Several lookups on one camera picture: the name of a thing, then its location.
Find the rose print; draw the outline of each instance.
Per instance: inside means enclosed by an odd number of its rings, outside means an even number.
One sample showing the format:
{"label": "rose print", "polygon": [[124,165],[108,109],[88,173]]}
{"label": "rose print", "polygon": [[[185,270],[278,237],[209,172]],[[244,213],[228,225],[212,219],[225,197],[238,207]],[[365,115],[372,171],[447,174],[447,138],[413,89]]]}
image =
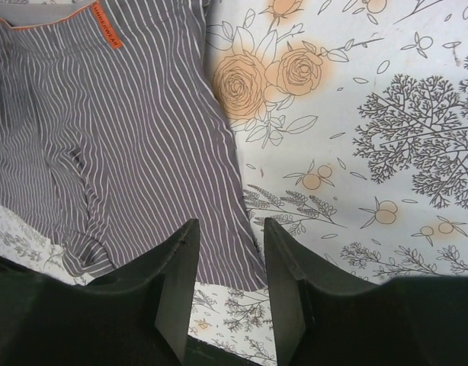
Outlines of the rose print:
{"label": "rose print", "polygon": [[228,118],[264,118],[264,71],[259,60],[248,53],[226,57],[219,64],[213,74],[213,91]]}
{"label": "rose print", "polygon": [[266,78],[285,94],[305,95],[319,86],[321,65],[322,59],[307,49],[291,50],[268,67]]}
{"label": "rose print", "polygon": [[[215,69],[212,87],[230,119],[230,130],[245,133],[248,143],[259,141],[262,149],[270,146],[269,143],[279,146],[285,137],[304,133],[314,126],[316,115],[289,121],[283,111],[290,108],[297,97],[319,87],[324,58],[327,62],[347,63],[347,52],[352,48],[367,48],[369,43],[382,40],[355,43],[351,39],[344,46],[332,49],[318,49],[303,40],[301,48],[294,50],[287,42],[288,51],[280,51],[281,41],[304,32],[301,23],[279,27],[281,18],[302,11],[302,3],[303,0],[270,0],[268,8],[259,13],[268,13],[273,18],[263,37],[254,37],[250,31],[257,18],[253,9],[247,10],[244,20],[237,26],[222,21],[222,24],[207,27],[207,43],[228,53]],[[310,175],[304,184],[316,189],[319,177]]]}
{"label": "rose print", "polygon": [[273,0],[274,16],[279,18],[293,14],[300,9],[302,2],[303,0]]}

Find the black object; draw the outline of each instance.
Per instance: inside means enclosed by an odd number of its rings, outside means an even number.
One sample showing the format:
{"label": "black object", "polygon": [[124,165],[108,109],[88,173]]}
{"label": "black object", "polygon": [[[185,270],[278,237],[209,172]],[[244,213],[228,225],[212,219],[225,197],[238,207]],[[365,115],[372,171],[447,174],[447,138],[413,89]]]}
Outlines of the black object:
{"label": "black object", "polygon": [[86,287],[0,260],[0,365],[181,364],[199,240],[190,220]]}
{"label": "black object", "polygon": [[259,366],[255,362],[188,336],[184,366]]}
{"label": "black object", "polygon": [[278,365],[468,365],[468,278],[377,286],[272,219],[264,250]]}

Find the boxer shorts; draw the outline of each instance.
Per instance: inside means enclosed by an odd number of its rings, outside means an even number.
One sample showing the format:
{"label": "boxer shorts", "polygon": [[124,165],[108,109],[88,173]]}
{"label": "boxer shorts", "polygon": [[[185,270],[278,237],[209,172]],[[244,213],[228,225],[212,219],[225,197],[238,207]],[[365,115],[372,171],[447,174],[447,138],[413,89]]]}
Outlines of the boxer shorts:
{"label": "boxer shorts", "polygon": [[201,0],[0,19],[0,204],[99,276],[200,219],[197,280],[266,285],[233,135],[202,73]]}

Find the branch print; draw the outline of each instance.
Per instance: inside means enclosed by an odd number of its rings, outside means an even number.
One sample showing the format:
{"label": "branch print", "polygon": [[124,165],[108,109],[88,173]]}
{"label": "branch print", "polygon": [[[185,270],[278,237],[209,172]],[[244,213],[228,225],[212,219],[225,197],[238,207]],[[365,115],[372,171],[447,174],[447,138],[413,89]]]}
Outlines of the branch print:
{"label": "branch print", "polygon": [[242,290],[229,289],[229,298],[226,301],[227,313],[230,319],[224,319],[224,325],[231,332],[251,332],[253,327],[261,328],[266,323],[264,308],[269,304],[268,293],[256,292],[254,295],[247,295]]}
{"label": "branch print", "polygon": [[[373,270],[374,277],[394,278],[398,276],[409,275],[434,275],[444,276],[442,271],[438,270],[438,265],[435,262],[426,262],[424,256],[417,249],[410,249],[404,246],[399,246],[394,253],[395,258],[388,257],[383,259],[379,251],[371,251],[360,242],[353,242],[349,246],[345,246],[341,251],[341,258],[348,262],[350,266],[360,269],[366,268],[370,264],[378,267]],[[440,256],[436,261],[445,261],[450,263],[451,271],[456,275],[468,275],[468,263],[460,259],[460,252],[456,246],[448,246],[442,250],[438,250]]]}
{"label": "branch print", "polygon": [[359,112],[370,122],[356,128],[354,155],[368,160],[373,181],[382,184],[414,168],[412,190],[432,206],[468,208],[468,79],[459,90],[464,101],[441,76],[400,74],[382,94],[367,97]]}
{"label": "branch print", "polygon": [[[306,227],[303,225],[304,221],[319,221],[345,227],[332,219],[337,210],[316,196],[310,195],[307,197],[298,192],[286,191],[286,197],[277,197],[256,185],[248,186],[253,191],[245,189],[244,199],[249,217],[255,218],[255,225],[263,226],[265,217],[271,217],[282,226],[290,226],[287,231],[291,236],[306,232]],[[285,204],[290,204],[295,209],[285,208]],[[264,211],[271,214],[257,217],[255,211]]]}

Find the elastic waistband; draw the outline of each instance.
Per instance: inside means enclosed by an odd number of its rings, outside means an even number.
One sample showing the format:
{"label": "elastic waistband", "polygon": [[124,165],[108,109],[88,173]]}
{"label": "elastic waistband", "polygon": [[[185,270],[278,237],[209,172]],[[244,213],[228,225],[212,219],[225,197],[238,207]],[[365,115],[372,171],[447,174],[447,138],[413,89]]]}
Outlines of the elastic waistband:
{"label": "elastic waistband", "polygon": [[[99,47],[108,42],[104,34],[103,16],[119,40],[126,39],[137,28],[151,27],[171,17],[183,1],[97,0],[66,19],[31,27],[11,27],[0,19],[0,47],[42,57],[57,57],[83,47]],[[97,5],[103,11],[101,16]]]}

